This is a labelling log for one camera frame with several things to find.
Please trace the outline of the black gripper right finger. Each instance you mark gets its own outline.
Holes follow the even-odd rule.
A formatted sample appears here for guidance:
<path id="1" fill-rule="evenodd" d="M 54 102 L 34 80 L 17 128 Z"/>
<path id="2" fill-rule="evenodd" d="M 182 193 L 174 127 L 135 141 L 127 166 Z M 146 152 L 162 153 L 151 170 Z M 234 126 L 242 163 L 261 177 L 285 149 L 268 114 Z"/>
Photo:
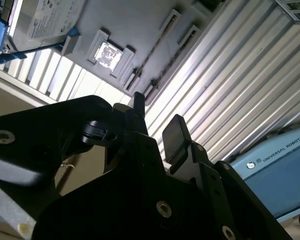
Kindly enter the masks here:
<path id="1" fill-rule="evenodd" d="M 177 209 L 178 236 L 202 240 L 289 240 L 272 216 L 229 163 L 212 163 L 193 141 L 184 118 L 176 114 L 162 133 L 169 174 L 187 190 Z"/>

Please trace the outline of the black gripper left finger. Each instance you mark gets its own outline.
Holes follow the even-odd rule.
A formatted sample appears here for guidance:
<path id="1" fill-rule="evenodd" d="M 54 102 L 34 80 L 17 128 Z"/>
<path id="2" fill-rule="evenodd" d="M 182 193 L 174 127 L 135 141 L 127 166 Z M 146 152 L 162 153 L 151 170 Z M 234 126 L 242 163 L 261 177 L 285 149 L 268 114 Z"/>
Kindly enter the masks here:
<path id="1" fill-rule="evenodd" d="M 0 193 L 52 196 L 62 162 L 102 146 L 106 174 L 72 196 L 165 196 L 165 170 L 144 113 L 144 96 L 136 93 L 131 107 L 90 95 L 0 116 Z"/>

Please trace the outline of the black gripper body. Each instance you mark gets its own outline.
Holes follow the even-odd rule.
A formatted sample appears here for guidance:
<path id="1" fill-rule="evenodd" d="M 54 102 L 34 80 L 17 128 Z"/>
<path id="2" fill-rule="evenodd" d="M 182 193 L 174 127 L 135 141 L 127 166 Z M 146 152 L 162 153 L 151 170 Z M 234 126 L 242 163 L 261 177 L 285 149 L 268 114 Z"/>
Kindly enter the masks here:
<path id="1" fill-rule="evenodd" d="M 145 205 L 141 185 L 109 173 L 51 203 L 34 227 L 34 240 L 213 240 L 210 214 L 194 185 L 167 177 L 172 216 Z"/>

